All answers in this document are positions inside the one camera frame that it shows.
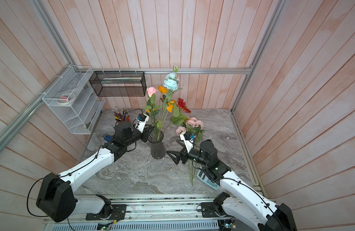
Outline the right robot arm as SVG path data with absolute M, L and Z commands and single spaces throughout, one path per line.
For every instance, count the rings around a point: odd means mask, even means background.
M 254 231 L 297 229 L 291 209 L 285 204 L 277 205 L 243 182 L 218 158 L 217 149 L 211 140 L 201 142 L 199 149 L 194 149 L 192 135 L 183 132 L 177 143 L 183 147 L 179 152 L 166 152 L 175 164 L 186 164 L 192 160 L 201 165 L 201 170 L 211 182 L 225 189 L 213 201 L 216 216 L 234 217 Z

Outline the small pink rosebud stem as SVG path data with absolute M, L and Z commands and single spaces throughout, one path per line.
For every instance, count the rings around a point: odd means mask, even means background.
M 155 104 L 157 90 L 154 87 L 147 88 L 148 101 L 147 105 L 144 107 L 146 112 L 150 114 L 158 109 L 158 106 Z

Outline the small pink carnation stem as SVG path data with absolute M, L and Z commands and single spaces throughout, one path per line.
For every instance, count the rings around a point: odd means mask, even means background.
M 189 117 L 184 123 L 176 129 L 176 134 L 179 136 L 183 132 L 192 132 L 194 135 L 194 146 L 197 146 L 202 141 L 202 135 L 204 133 L 204 123 L 198 120 L 196 117 Z M 197 167 L 190 161 L 188 164 L 190 183 L 193 186 L 194 177 L 196 176 Z

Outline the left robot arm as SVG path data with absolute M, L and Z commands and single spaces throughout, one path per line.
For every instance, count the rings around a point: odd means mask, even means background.
M 111 201 L 103 195 L 75 196 L 77 189 L 104 167 L 114 163 L 138 140 L 146 142 L 154 127 L 147 125 L 149 116 L 139 114 L 137 124 L 121 121 L 114 127 L 114 135 L 101 145 L 88 159 L 58 175 L 50 173 L 41 178 L 36 206 L 55 222 L 61 222 L 70 215 L 89 214 L 105 220 L 115 218 Z

